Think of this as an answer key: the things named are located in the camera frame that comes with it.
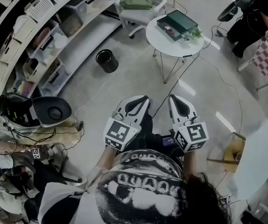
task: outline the black pants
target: black pants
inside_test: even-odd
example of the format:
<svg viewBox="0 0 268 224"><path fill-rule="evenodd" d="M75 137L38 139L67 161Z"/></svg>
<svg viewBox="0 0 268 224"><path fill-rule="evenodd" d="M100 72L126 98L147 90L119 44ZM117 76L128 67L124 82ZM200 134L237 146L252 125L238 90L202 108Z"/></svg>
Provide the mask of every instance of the black pants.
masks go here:
<svg viewBox="0 0 268 224"><path fill-rule="evenodd" d="M241 20L237 21L227 33L227 39L230 43L238 42L233 48L235 56L242 58L245 49L261 38L258 34L249 27L247 15L244 15Z"/></svg>
<svg viewBox="0 0 268 224"><path fill-rule="evenodd" d="M123 150L123 152L127 152L134 149L152 149L168 156L181 167L182 162L178 159L176 155L174 155L174 148L165 147L163 145L161 135L152 133L153 121L152 117L149 114L146 114L143 117L143 120L140 125L141 131L136 135L135 139L128 144L128 146Z"/></svg>

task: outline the wooden stool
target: wooden stool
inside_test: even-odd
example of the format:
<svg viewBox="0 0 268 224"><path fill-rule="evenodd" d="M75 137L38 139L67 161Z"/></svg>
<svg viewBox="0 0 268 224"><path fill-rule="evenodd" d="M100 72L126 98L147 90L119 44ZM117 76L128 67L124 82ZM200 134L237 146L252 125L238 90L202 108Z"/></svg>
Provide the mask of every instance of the wooden stool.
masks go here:
<svg viewBox="0 0 268 224"><path fill-rule="evenodd" d="M234 173L237 170L237 167L239 165L239 162L243 154L245 141L246 141L246 138L244 136L236 132L233 132L233 134L236 135L238 139L233 140L226 147L222 160L207 158L207 160L211 162L223 163L225 171L232 172L232 173Z"/></svg>

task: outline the green box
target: green box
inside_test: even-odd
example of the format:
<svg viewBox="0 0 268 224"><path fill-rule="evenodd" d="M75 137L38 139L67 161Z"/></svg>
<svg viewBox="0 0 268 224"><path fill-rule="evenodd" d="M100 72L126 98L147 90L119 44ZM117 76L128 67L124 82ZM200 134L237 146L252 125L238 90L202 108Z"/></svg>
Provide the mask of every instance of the green box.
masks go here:
<svg viewBox="0 0 268 224"><path fill-rule="evenodd" d="M182 38L182 34L197 29L198 24L179 10L167 14L165 17L157 20L157 25L165 31L174 41ZM164 26L169 26L174 32L167 30Z"/></svg>

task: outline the white round table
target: white round table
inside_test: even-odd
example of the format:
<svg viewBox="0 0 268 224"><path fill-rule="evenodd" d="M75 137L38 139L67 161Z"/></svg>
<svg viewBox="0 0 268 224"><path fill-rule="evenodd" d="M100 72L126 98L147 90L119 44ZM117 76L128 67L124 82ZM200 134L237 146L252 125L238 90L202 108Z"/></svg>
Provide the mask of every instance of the white round table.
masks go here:
<svg viewBox="0 0 268 224"><path fill-rule="evenodd" d="M185 41L182 38L177 41L174 41L157 25L157 20L165 16L166 15L162 15L162 16L154 18L152 21L150 21L146 29L146 36L147 36L148 42L155 49L153 56L156 56L155 55L156 50L160 52L161 64L162 64L161 76L162 76L164 84L167 83L178 60L180 58L185 58L185 57L196 54L197 52L201 50L205 42L203 37L195 38L194 40L190 40L190 41ZM175 65L173 66L172 70L170 71L166 79L164 77L162 53L168 56L178 57Z"/></svg>
<svg viewBox="0 0 268 224"><path fill-rule="evenodd" d="M241 160L228 188L237 200L250 198L268 179L268 119L246 137Z"/></svg>

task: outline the white chair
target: white chair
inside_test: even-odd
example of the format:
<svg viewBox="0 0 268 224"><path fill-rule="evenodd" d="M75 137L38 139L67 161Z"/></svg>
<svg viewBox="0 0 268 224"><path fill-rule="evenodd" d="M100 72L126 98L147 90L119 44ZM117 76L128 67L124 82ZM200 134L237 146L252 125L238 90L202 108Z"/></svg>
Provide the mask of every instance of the white chair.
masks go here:
<svg viewBox="0 0 268 224"><path fill-rule="evenodd" d="M151 20L166 11L165 3L166 0L154 0L150 10L122 9L120 7L120 0L116 0L115 5L121 8L120 19L122 21L130 21L139 24L138 27L129 33L129 37L133 39L135 32L140 29L146 29Z"/></svg>

